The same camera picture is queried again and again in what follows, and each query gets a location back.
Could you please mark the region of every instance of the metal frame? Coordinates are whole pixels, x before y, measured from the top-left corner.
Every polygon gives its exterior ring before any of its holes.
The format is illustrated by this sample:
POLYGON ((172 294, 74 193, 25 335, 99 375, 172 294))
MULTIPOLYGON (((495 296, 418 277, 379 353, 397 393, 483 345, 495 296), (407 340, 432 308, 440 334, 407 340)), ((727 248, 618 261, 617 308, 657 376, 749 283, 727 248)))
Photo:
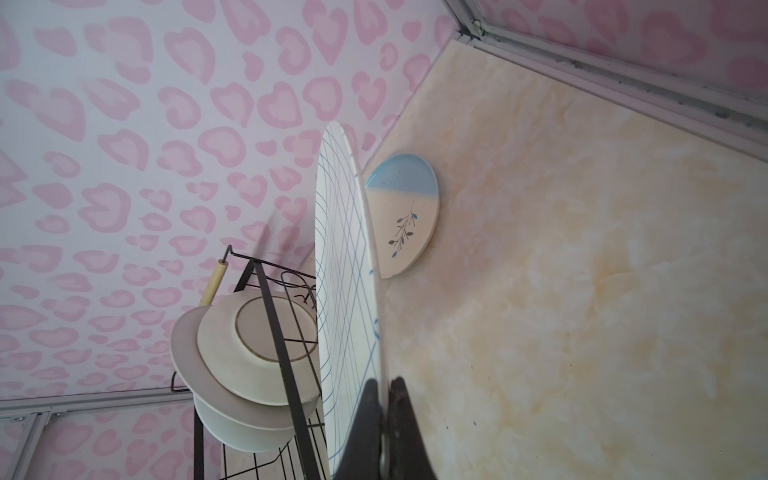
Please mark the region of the metal frame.
POLYGON ((768 162, 764 101, 490 25, 473 0, 444 1, 473 48, 768 162))
POLYGON ((24 422, 22 436, 16 445, 6 480, 23 480, 35 455, 35 450, 52 415, 68 412, 114 409, 126 406, 153 405, 192 400, 191 392, 168 392, 168 389, 103 392, 84 395, 43 397, 0 401, 0 419, 24 422))

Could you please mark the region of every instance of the plate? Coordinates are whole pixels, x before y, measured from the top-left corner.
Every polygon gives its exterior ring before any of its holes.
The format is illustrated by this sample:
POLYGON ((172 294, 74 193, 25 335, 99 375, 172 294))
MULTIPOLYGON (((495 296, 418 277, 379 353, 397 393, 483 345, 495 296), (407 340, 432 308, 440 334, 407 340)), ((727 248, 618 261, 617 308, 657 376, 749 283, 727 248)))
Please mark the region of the plate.
POLYGON ((219 442, 241 452, 261 453, 282 447, 293 437, 293 427, 284 430, 262 430, 234 422, 194 396, 194 408, 200 420, 219 442))
MULTIPOLYGON (((182 315, 170 334, 170 356, 177 374, 196 396, 205 400, 213 410, 230 420, 264 430, 284 430, 293 427, 290 408, 249 402, 225 389, 211 375, 197 349, 197 330, 210 306, 199 306, 182 315)), ((316 402, 303 405, 309 417, 316 402)))
POLYGON ((362 386, 382 372, 376 245, 360 169, 343 127, 328 125, 320 145, 315 258, 320 375, 328 461, 336 472, 362 386))
POLYGON ((418 155, 392 155, 366 182, 379 275, 390 278, 409 266, 432 238, 440 196, 435 171, 418 155))
MULTIPOLYGON (((305 340, 317 341, 312 314, 297 302, 279 296, 272 300, 286 339, 301 339, 300 326, 305 340)), ((319 395, 312 365, 319 365, 317 344, 305 349, 301 342, 286 342, 286 347, 299 397, 306 403, 319 395)), ((260 290, 235 292, 213 305, 200 322, 197 348, 210 372, 227 390, 251 402, 288 405, 260 290)))

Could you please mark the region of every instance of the wire basket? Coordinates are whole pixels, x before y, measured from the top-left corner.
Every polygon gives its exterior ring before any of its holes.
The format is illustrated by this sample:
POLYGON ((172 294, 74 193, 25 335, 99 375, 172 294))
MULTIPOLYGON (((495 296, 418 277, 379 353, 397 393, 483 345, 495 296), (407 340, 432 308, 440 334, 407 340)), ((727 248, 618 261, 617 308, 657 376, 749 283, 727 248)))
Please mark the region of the wire basket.
MULTIPOLYGON (((220 480, 242 478, 241 475, 248 472, 254 472, 255 478, 259 479, 264 477, 267 469, 282 473, 284 480, 299 480, 300 478, 305 480, 320 480, 321 478, 327 480, 329 473, 324 465, 327 461, 327 453, 322 403, 320 403, 319 408, 315 408, 315 411, 310 414, 308 419, 304 418, 299 390, 293 378, 293 369, 286 348, 287 342, 303 344, 307 358, 310 359, 317 389, 320 391, 319 366, 312 363, 310 355, 310 348, 316 345, 317 342, 306 339, 311 338, 311 336, 305 335, 302 331, 299 319, 296 316, 296 307, 294 306, 294 303, 301 302, 316 311, 315 277, 285 266, 249 257, 241 253, 235 253, 232 251, 232 246, 227 247, 223 260, 226 261, 229 255, 248 260, 234 291, 239 292, 247 287, 261 289, 296 434, 278 450, 274 457, 267 456, 267 458, 264 458, 268 454, 254 453, 253 467, 245 469, 235 468, 233 470, 236 471, 232 472, 229 471, 231 468, 228 468, 227 465, 227 448, 223 448, 223 477, 220 480), (273 305, 273 298, 275 296, 281 296, 290 301, 293 319, 299 330, 300 337, 298 339, 285 338, 283 336, 283 331, 280 328, 280 319, 273 305)), ((176 372, 171 377, 170 390, 172 392, 187 391, 187 389, 176 385, 176 372)), ((203 423, 197 416, 197 412, 195 412, 194 480, 204 480, 203 451, 203 423)))

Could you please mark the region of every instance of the plate with blue lines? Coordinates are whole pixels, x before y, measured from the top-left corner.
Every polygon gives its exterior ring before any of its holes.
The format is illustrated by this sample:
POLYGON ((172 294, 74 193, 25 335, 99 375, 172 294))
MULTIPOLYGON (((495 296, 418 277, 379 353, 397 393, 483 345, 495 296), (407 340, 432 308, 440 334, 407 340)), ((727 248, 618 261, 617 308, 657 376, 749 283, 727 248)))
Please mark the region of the plate with blue lines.
POLYGON ((375 379, 380 392, 388 385, 373 238, 359 165, 344 128, 333 121, 320 145, 315 206, 318 342, 331 474, 341 462, 366 380, 375 379))

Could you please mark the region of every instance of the beige marble surface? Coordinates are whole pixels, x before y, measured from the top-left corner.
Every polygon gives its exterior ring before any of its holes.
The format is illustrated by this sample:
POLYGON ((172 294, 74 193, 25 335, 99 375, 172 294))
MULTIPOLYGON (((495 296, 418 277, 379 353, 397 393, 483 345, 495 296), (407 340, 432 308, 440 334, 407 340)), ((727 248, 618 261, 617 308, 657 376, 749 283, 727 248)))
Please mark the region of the beige marble surface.
POLYGON ((440 184, 382 334, 441 480, 768 476, 768 165, 455 42, 395 152, 440 184))

